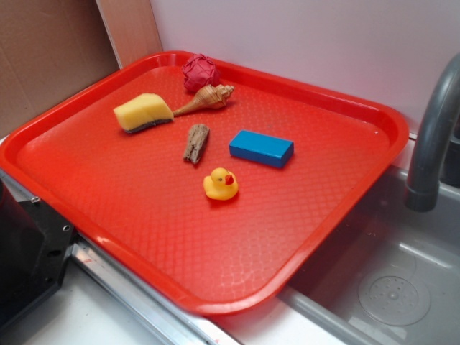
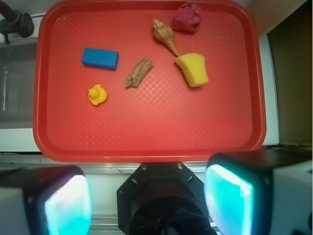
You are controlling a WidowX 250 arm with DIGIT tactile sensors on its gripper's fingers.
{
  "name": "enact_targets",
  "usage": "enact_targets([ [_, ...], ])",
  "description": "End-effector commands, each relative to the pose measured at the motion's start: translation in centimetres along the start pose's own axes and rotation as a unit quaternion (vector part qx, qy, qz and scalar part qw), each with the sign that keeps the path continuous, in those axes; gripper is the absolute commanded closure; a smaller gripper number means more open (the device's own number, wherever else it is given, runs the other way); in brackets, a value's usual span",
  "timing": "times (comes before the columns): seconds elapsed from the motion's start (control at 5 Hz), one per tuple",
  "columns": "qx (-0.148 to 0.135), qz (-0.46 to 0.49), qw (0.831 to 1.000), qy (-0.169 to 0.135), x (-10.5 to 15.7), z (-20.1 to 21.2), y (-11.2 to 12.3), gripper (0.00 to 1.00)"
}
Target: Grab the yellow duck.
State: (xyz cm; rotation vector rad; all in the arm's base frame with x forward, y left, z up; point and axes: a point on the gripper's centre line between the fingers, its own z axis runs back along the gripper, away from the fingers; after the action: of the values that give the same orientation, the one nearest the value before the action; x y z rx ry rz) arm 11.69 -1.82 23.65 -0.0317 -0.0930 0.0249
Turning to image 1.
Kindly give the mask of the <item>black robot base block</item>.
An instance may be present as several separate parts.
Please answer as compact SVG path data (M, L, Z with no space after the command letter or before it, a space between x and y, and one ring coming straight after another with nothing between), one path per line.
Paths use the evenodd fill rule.
M74 226L44 201L16 201L1 184L1 332L56 293Z

